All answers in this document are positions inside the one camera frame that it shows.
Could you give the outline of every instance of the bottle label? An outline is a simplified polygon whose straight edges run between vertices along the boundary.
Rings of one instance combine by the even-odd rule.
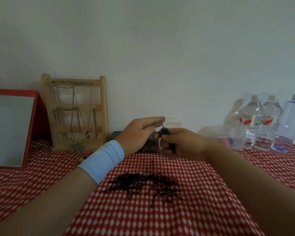
[[[262,125],[271,125],[272,123],[278,123],[280,121],[281,115],[263,115]]]
[[[263,118],[263,115],[248,116],[242,113],[240,116],[240,123],[250,127],[257,127],[257,126],[260,126],[262,122],[262,118]]]

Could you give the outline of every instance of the forearm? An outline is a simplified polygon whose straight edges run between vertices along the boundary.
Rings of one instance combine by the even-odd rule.
[[[0,235],[62,235],[97,183],[77,167],[0,224]]]
[[[266,235],[295,235],[295,192],[220,143],[205,150],[208,162]]]

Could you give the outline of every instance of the light blue wristband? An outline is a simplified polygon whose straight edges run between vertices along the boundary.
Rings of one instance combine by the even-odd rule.
[[[100,183],[125,158],[124,150],[116,140],[102,145],[79,165],[96,183]]]

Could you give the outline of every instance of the tablecloth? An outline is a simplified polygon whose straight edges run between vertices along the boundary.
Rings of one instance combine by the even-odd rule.
[[[52,153],[50,142],[32,142],[25,169],[0,169],[0,222],[47,190],[76,167],[75,154]],[[278,181],[295,190],[295,145],[287,154],[255,148],[239,152]],[[177,178],[180,197],[171,205],[156,198],[148,187],[130,200],[126,192],[102,192],[119,174],[152,169]],[[158,154],[126,157],[85,202],[65,235],[263,235],[237,197],[210,165]]]

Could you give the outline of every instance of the plastic bottle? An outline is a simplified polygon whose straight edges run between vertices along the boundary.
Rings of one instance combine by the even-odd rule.
[[[246,130],[245,149],[251,149],[263,117],[263,107],[259,95],[252,95],[251,101],[243,107],[240,116],[240,126]]]
[[[275,95],[269,95],[268,101],[264,103],[263,108],[264,115],[254,147],[259,150],[269,151],[275,142],[283,109]]]
[[[291,101],[284,104],[280,126],[276,135],[272,149],[283,153],[288,152],[295,138],[295,94]]]

